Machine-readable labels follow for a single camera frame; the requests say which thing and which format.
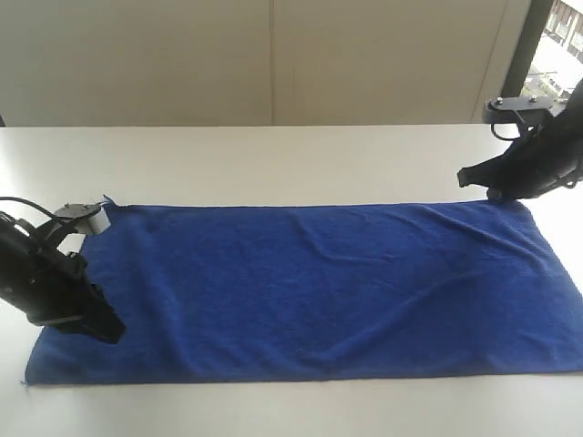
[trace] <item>white wall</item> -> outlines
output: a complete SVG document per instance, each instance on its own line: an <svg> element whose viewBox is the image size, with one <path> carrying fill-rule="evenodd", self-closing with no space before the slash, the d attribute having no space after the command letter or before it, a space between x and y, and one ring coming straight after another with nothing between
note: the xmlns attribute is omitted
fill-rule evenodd
<svg viewBox="0 0 583 437"><path fill-rule="evenodd" d="M460 123L528 0L1 0L9 126Z"/></svg>

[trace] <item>blue towel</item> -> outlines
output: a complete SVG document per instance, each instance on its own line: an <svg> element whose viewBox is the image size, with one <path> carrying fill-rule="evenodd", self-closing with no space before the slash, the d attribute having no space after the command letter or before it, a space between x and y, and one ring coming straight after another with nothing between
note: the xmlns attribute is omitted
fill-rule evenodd
<svg viewBox="0 0 583 437"><path fill-rule="evenodd" d="M29 384L583 370L581 295L520 203L107 206L118 345L46 328Z"/></svg>

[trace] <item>microfiber cloth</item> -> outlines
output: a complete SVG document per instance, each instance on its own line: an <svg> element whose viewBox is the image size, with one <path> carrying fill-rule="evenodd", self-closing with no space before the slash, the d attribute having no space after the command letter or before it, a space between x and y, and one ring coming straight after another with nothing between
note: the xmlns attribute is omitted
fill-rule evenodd
<svg viewBox="0 0 583 437"><path fill-rule="evenodd" d="M518 202L106 206L82 254L128 329L45 328L28 384L583 370L583 304Z"/></svg>

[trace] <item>table surface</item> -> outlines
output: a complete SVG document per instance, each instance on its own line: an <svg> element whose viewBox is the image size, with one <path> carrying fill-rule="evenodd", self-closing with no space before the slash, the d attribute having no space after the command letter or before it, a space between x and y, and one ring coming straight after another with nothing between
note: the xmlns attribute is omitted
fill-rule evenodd
<svg viewBox="0 0 583 437"><path fill-rule="evenodd" d="M119 204L316 205L483 198L455 174L504 150L484 126L7 128L0 195L49 209ZM583 192L528 201L574 281ZM2 209L35 224L30 208ZM78 248L70 238L63 250ZM0 435L583 435L583 376L27 388L38 328L0 303Z"/></svg>

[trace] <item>cloth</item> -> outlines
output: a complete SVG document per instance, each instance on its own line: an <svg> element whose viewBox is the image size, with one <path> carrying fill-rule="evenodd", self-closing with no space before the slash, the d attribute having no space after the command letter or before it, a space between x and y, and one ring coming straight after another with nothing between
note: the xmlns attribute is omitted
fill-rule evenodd
<svg viewBox="0 0 583 437"><path fill-rule="evenodd" d="M583 370L583 305L518 202L108 205L82 254L118 345L45 328L28 384Z"/></svg>

